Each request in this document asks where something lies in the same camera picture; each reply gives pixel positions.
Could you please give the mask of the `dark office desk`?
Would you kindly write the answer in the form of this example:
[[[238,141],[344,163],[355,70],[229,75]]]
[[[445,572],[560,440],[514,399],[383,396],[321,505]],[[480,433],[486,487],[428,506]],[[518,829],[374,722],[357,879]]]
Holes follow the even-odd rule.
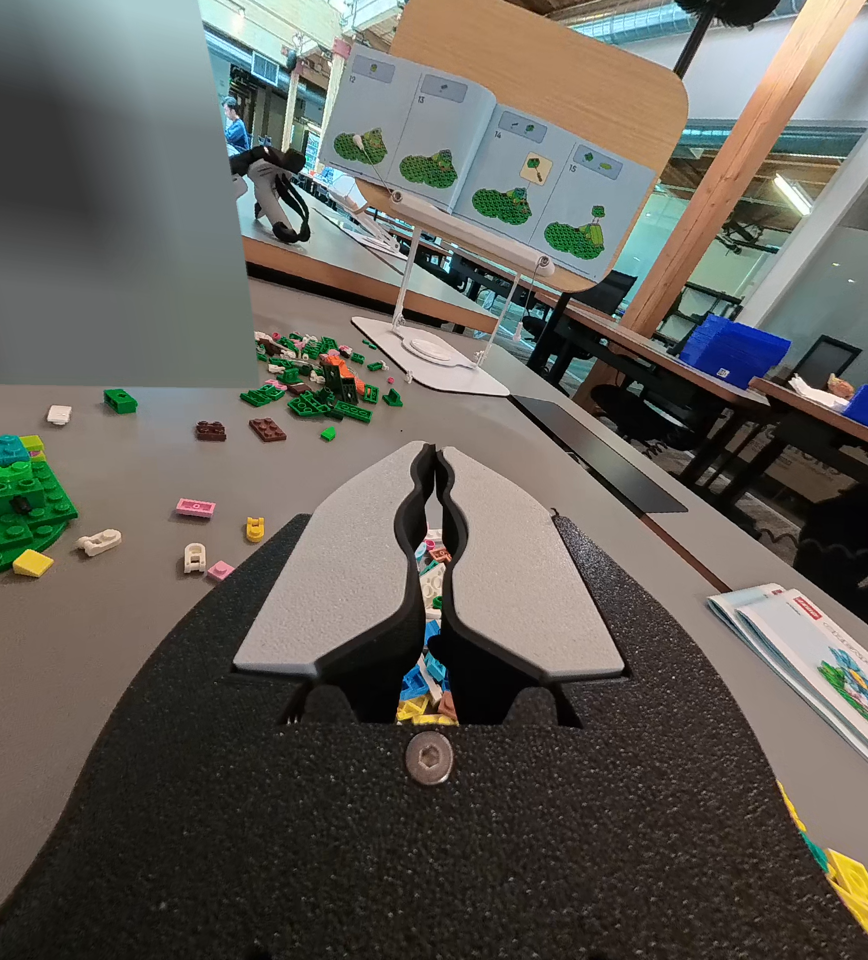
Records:
[[[751,388],[767,397],[775,416],[775,432],[725,490],[728,502],[736,502],[787,447],[800,450],[868,487],[868,426],[762,378],[752,379]]]
[[[591,354],[602,366],[690,412],[689,426],[701,445],[680,480],[695,486],[727,449],[740,428],[772,421],[770,403],[760,393],[732,386],[688,366],[660,344],[561,294],[536,338],[528,366],[558,385],[574,351]]]

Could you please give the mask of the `wooden board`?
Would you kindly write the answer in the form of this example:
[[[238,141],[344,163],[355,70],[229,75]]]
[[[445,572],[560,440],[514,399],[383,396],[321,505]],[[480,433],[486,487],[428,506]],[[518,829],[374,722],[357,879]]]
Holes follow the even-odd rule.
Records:
[[[680,140],[682,81],[507,2],[409,2],[391,54],[496,99],[459,212],[552,258],[555,290],[601,280]]]

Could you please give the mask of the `orange brick separator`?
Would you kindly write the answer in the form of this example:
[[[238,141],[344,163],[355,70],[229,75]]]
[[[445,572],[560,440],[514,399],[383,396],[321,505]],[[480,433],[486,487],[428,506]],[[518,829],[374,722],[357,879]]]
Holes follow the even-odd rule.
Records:
[[[341,402],[357,404],[364,393],[364,383],[356,378],[340,354],[322,353],[319,357],[325,386]]]

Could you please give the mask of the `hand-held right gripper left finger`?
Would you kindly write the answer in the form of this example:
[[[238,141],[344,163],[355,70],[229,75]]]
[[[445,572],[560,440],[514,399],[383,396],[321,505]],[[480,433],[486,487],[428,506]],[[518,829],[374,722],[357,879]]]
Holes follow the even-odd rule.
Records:
[[[321,502],[234,655],[235,668],[325,678],[345,645],[402,607],[414,549],[400,545],[394,521],[420,492],[411,468],[428,451],[410,441]]]

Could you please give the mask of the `green lego build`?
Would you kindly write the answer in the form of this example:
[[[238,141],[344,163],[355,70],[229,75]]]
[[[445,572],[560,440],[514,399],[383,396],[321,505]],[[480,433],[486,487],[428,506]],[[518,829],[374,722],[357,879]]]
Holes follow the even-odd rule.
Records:
[[[42,439],[0,435],[0,573],[26,550],[52,545],[78,515]]]

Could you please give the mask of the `closed instruction booklet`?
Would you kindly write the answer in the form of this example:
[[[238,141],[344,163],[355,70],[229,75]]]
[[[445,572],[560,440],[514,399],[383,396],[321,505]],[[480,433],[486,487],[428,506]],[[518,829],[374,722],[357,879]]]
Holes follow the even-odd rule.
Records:
[[[868,762],[868,651],[803,593],[767,583],[707,606]]]

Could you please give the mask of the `white book stand frame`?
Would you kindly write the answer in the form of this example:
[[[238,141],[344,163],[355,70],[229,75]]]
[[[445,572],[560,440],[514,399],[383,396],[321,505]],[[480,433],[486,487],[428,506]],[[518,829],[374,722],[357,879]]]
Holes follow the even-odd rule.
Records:
[[[400,215],[401,219],[413,225],[411,246],[394,306],[393,324],[397,325],[400,322],[405,324],[403,307],[410,285],[411,271],[416,260],[420,234],[424,230],[444,239],[449,239],[469,250],[474,248],[485,250],[491,259],[498,262],[505,262],[512,266],[515,269],[512,290],[516,289],[521,277],[531,278],[537,254],[542,254],[542,252],[513,241],[501,234],[483,229],[473,223],[449,215],[433,204],[430,204],[426,199],[420,198],[415,194],[396,190],[402,194],[402,202],[401,204],[393,204],[387,189],[375,184],[370,184],[361,179],[358,179],[357,183],[366,199],[371,201],[376,208],[379,209],[382,206],[382,201],[387,201],[395,208],[395,211]],[[556,270],[555,262],[551,258],[550,260]],[[545,279],[550,278],[555,273],[555,270],[551,275],[545,277]],[[493,343],[494,336],[495,333],[491,332],[487,345],[477,355],[476,360],[473,361],[480,367],[483,366],[484,359]]]

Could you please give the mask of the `black picture frame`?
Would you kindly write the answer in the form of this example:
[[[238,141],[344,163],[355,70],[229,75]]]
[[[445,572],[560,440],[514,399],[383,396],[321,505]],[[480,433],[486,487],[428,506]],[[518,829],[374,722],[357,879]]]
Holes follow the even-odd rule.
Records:
[[[840,378],[861,353],[857,346],[823,335],[802,358],[800,376],[810,386],[825,389],[829,378]]]

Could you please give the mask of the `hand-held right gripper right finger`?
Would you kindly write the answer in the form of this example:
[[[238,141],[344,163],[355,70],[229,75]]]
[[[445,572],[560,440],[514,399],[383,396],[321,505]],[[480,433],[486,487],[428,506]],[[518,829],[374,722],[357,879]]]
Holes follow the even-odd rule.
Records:
[[[620,676],[622,656],[549,510],[453,446],[438,452],[437,490],[448,628],[542,683]]]

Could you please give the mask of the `pile of colourful lego bricks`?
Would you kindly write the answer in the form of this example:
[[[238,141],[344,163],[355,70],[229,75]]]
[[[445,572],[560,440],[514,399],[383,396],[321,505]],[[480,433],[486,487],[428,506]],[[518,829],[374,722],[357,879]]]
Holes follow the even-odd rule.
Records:
[[[541,685],[453,638],[404,757],[433,840],[439,958],[868,958],[868,874],[811,842],[717,672],[565,518],[584,600],[626,667]]]

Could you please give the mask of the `pile of green lego bricks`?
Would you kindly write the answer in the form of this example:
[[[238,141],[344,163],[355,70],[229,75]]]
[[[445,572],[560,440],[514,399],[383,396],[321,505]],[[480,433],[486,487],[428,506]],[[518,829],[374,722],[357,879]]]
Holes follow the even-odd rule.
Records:
[[[390,369],[380,359],[374,342],[364,340],[368,356],[359,354],[347,344],[340,344],[332,337],[291,331],[286,334],[254,333],[256,359],[267,373],[268,379],[260,386],[242,391],[239,398],[253,409],[260,409],[284,399],[287,409],[301,419],[350,419],[356,423],[369,424],[372,411],[378,403],[392,409],[403,407],[403,398],[387,380],[387,390],[382,391],[370,376],[387,373]],[[364,393],[357,404],[337,400],[328,390],[320,367],[320,354],[340,354],[346,365],[364,385]]]

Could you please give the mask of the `wooden pillar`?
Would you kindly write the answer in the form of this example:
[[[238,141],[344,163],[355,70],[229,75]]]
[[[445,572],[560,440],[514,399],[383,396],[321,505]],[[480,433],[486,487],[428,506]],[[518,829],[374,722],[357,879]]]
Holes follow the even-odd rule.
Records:
[[[822,72],[863,1],[808,1],[704,175],[621,327],[650,338]]]

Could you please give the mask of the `black chair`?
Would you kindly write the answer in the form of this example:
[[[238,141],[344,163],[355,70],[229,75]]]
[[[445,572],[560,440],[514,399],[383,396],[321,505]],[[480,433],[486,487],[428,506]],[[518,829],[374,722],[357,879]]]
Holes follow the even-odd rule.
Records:
[[[611,270],[599,283],[596,283],[584,291],[573,294],[554,294],[536,290],[536,292],[532,294],[533,299],[529,301],[529,305],[536,306],[537,304],[541,304],[545,307],[551,307],[554,310],[554,317],[552,319],[549,318],[546,322],[524,319],[525,329],[536,339],[535,349],[527,363],[528,367],[537,373],[545,369],[545,366],[542,366],[540,357],[541,347],[547,345],[544,337],[549,337],[552,353],[558,356],[570,357],[564,361],[566,364],[569,364],[576,358],[582,360],[591,359],[592,356],[590,353],[581,352],[574,346],[570,348],[570,353],[563,352],[566,347],[566,342],[563,337],[556,333],[557,319],[560,316],[557,313],[559,305],[562,302],[569,304],[570,301],[574,301],[576,304],[611,318],[623,299],[631,292],[637,280],[638,277],[636,275],[630,275],[619,270]]]

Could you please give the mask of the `open instruction booklet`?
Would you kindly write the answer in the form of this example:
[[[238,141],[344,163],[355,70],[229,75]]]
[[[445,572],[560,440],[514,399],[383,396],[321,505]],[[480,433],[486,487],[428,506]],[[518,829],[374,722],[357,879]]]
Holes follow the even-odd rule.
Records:
[[[623,246],[657,173],[488,88],[356,45],[320,159],[384,188],[380,176],[449,215],[598,282]]]

